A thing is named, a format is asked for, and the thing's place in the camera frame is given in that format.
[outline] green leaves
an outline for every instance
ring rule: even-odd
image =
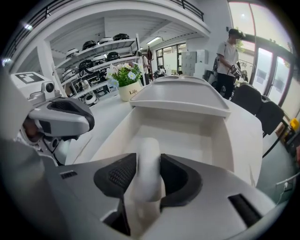
[[[133,80],[131,80],[128,77],[128,73],[130,71],[135,74],[135,79],[133,79]],[[112,77],[119,82],[119,87],[125,87],[130,84],[133,84],[133,83],[137,82],[141,78],[141,76],[142,76],[142,73],[137,64],[135,64],[132,69],[128,69],[126,67],[121,67],[118,70],[117,74],[116,73],[112,74]]]

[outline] balcony railing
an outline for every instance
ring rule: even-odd
[[[39,10],[32,18],[27,21],[27,25],[24,26],[16,35],[16,37],[11,41],[10,45],[5,49],[3,57],[11,59],[17,50],[20,43],[30,34],[31,30],[37,27],[43,20],[50,17],[51,14],[57,12],[58,10],[64,8],[66,5],[70,4],[72,1],[78,0],[54,0],[47,6]],[[198,16],[203,21],[203,12],[196,8],[193,4],[186,0],[170,0],[177,5],[181,6],[196,16]]]

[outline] gray floor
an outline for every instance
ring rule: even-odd
[[[273,132],[270,136],[267,135],[263,139],[263,151],[264,153],[275,142],[277,136]],[[278,142],[273,150],[262,159],[262,167],[259,175],[257,188],[268,195],[274,203],[277,203],[280,198],[280,194],[283,192],[284,185],[276,187],[276,183],[284,181],[287,178],[292,177],[299,171],[295,159],[293,159],[285,150],[283,144]],[[280,203],[288,200],[291,197],[293,191],[285,191],[282,194]]]

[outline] white table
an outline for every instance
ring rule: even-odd
[[[252,114],[227,101],[231,115],[226,126],[232,144],[234,173],[252,186],[256,186],[263,156],[261,122]],[[119,96],[100,100],[91,108],[95,118],[93,130],[72,140],[66,164],[84,163],[94,156],[99,147],[132,110]]]

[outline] yellow object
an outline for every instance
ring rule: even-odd
[[[291,128],[296,131],[299,128],[299,122],[296,118],[293,118],[290,122]]]

